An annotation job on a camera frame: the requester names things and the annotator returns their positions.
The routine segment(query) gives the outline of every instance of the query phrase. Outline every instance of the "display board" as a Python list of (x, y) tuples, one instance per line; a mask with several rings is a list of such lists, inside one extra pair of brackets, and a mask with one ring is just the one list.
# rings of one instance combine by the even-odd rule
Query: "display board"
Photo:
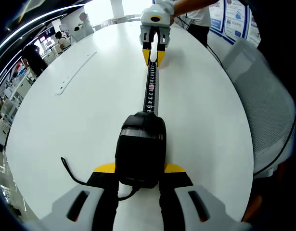
[(224, 34), (233, 41), (245, 37), (247, 8), (238, 0), (226, 0)]
[(251, 10), (249, 10), (248, 15), (249, 15), (249, 25), (248, 25), (248, 33), (247, 33), (246, 40), (257, 47), (261, 41), (259, 30)]
[(224, 24), (224, 0), (209, 6), (210, 17), (211, 17), (211, 28), (222, 33)]
[(39, 39), (42, 39), (43, 37), (44, 37), (45, 39), (47, 39), (48, 37), (53, 36), (55, 33), (56, 33), (56, 32), (55, 32), (55, 29), (54, 29), (53, 26), (52, 26), (52, 27), (48, 28), (47, 30), (43, 31), (42, 33), (40, 33), (40, 34), (38, 35), (38, 37), (39, 37)]

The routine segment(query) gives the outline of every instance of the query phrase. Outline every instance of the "white shirt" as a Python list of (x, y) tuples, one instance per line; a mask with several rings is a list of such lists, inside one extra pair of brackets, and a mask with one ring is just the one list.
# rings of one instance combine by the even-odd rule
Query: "white shirt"
[(60, 45), (63, 45), (64, 48), (71, 45), (71, 42), (70, 42), (70, 40), (68, 38), (61, 38), (61, 39), (58, 40), (58, 43)]
[(197, 11), (187, 13), (187, 17), (193, 19), (192, 24), (198, 26), (211, 26), (210, 10), (208, 6)]

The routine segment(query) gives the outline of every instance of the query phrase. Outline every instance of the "ceiling light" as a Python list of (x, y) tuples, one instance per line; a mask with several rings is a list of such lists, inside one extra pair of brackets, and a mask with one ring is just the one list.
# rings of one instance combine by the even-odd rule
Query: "ceiling light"
[[(60, 17), (60, 16), (57, 16), (57, 17), (51, 18), (51, 19), (45, 21), (45, 23), (50, 22), (50, 21), (52, 21), (53, 19), (55, 19), (55, 18), (59, 18), (59, 17)], [(42, 25), (42, 23), (40, 23), (39, 25), (37, 25), (37, 26), (35, 26), (34, 28), (30, 29), (29, 31), (25, 32), (25, 33), (23, 34), (23, 36), (29, 34), (29, 33), (30, 33), (31, 31), (33, 31), (34, 29), (38, 28), (40, 25)], [(8, 50), (10, 47), (12, 47), (17, 41), (18, 41), (18, 40), (14, 41), (12, 44), (10, 44), (10, 45), (9, 45), (9, 46), (3, 51), (3, 53), (0, 55), (0, 59), (1, 59), (1, 57), (7, 52), (7, 50)]]
[(9, 71), (14, 67), (15, 64), (17, 64), (17, 62), (21, 59), (22, 57), (19, 57), (18, 60), (15, 61), (15, 63), (10, 67), (10, 69), (7, 71), (7, 73), (5, 73), (4, 77), (2, 78), (0, 85), (3, 83), (4, 79), (6, 78), (7, 74), (9, 73)]
[(25, 47), (28, 46), (29, 44), (31, 44), (36, 39), (38, 39), (38, 37), (36, 37), (36, 38), (32, 39), (30, 42), (28, 42), (27, 45), (25, 45)]
[(13, 56), (13, 58), (8, 62), (8, 64), (6, 64), (6, 66), (3, 68), (3, 70), (0, 73), (0, 76), (2, 75), (2, 73), (4, 72), (4, 70), (8, 67), (8, 65), (12, 62), (12, 60), (21, 52), (22, 50), (20, 50), (18, 53), (16, 53), (15, 56)]
[(56, 13), (56, 12), (59, 12), (59, 11), (63, 11), (63, 10), (66, 10), (66, 9), (70, 9), (70, 8), (74, 8), (74, 7), (79, 7), (79, 6), (84, 6), (85, 4), (78, 4), (78, 5), (73, 5), (73, 6), (67, 6), (67, 7), (63, 7), (63, 8), (60, 8), (60, 9), (57, 9), (57, 10), (54, 10), (54, 11), (51, 11), (51, 12), (48, 12), (48, 13), (45, 13), (33, 20), (31, 20), (30, 22), (26, 23), (25, 25), (23, 25), (22, 27), (18, 28), (16, 31), (14, 31), (10, 36), (7, 37), (7, 39), (5, 41), (2, 42), (2, 44), (0, 44), (0, 49), (10, 40), (12, 39), (17, 33), (19, 33), (21, 30), (25, 29), (27, 26), (29, 26), (30, 24), (33, 24), (34, 22), (36, 22), (37, 20), (41, 19), (41, 18), (44, 18), (50, 14), (53, 14), (53, 13)]

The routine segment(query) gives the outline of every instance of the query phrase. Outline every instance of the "black trousers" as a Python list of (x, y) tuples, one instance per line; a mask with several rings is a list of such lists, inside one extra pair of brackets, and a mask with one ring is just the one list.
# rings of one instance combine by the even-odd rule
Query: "black trousers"
[(207, 35), (209, 33), (210, 27), (208, 26), (198, 26), (195, 24), (191, 24), (187, 31), (193, 35), (199, 42), (201, 42), (204, 47), (207, 45)]
[(46, 62), (42, 59), (39, 59), (34, 62), (29, 62), (29, 65), (32, 71), (37, 75), (37, 77), (39, 77), (42, 74), (42, 72), (48, 67)]

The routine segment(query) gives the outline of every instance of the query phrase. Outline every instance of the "black cable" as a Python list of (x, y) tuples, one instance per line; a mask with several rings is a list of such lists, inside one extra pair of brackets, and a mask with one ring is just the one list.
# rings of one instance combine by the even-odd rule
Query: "black cable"
[(260, 171), (256, 172), (254, 174), (254, 176), (258, 175), (259, 173), (263, 172), (264, 170), (268, 169), (272, 164), (275, 163), (275, 161), (281, 156), (281, 154), (283, 153), (287, 143), (289, 142), (290, 138), (291, 138), (291, 135), (292, 135), (292, 132), (294, 130), (294, 126), (296, 124), (296, 116), (294, 117), (294, 121), (293, 121), (293, 124), (292, 124), (292, 127), (291, 127), (291, 130), (290, 130), (290, 133), (286, 139), (286, 142), (283, 144), (283, 147), (281, 149), (281, 151), (278, 153), (278, 155), (274, 158), (274, 160), (272, 160), (268, 165), (266, 165), (263, 169), (261, 169)]
[(185, 22), (183, 22), (183, 24), (182, 24), (182, 28), (184, 29), (184, 25), (185, 25)]
[(184, 22), (183, 26), (184, 26), (185, 24), (186, 24), (188, 27), (190, 26), (190, 25), (189, 25), (188, 23), (186, 23), (183, 19), (181, 19), (180, 16), (177, 16), (177, 18), (179, 18), (180, 21)]
[[(61, 157), (61, 161), (62, 161), (62, 163), (63, 163), (65, 169), (67, 170), (67, 172), (69, 173), (69, 175), (71, 176), (71, 178), (72, 178), (75, 182), (77, 182), (78, 184), (87, 185), (86, 183), (84, 183), (84, 182), (82, 182), (82, 181), (80, 181), (80, 180), (77, 180), (77, 179), (74, 177), (74, 175), (72, 174), (72, 172), (71, 172), (71, 170), (70, 170), (70, 168), (69, 168), (69, 166), (68, 166), (68, 164), (67, 164), (66, 159), (64, 159), (63, 157)], [(131, 196), (133, 196), (133, 195), (134, 195), (139, 189), (140, 189), (139, 187), (133, 186), (132, 191), (130, 192), (129, 195), (124, 196), (124, 197), (118, 197), (118, 200), (119, 200), (119, 201), (124, 201), (124, 200), (126, 200), (126, 199), (129, 199), (129, 198), (130, 198)]]
[(220, 61), (220, 58), (215, 54), (215, 52), (212, 50), (212, 48), (207, 44), (207, 46), (209, 47), (209, 49), (213, 52), (213, 54), (216, 56), (216, 59), (218, 60), (220, 66), (224, 69), (224, 66), (223, 64), (221, 63)]
[(132, 191), (130, 192), (129, 195), (127, 196), (124, 196), (124, 197), (118, 197), (118, 200), (119, 201), (124, 201), (126, 199), (129, 199), (131, 196), (133, 196), (140, 188), (139, 187), (136, 187), (136, 186), (133, 186), (132, 188)]
[(87, 185), (86, 183), (84, 183), (84, 182), (82, 182), (82, 181), (80, 181), (80, 180), (77, 180), (77, 179), (73, 176), (73, 174), (72, 174), (72, 172), (71, 172), (69, 166), (67, 165), (66, 159), (64, 159), (63, 157), (61, 157), (61, 161), (62, 161), (62, 163), (63, 163), (65, 169), (67, 170), (67, 172), (70, 174), (71, 178), (72, 178), (75, 182), (77, 182), (78, 184)]

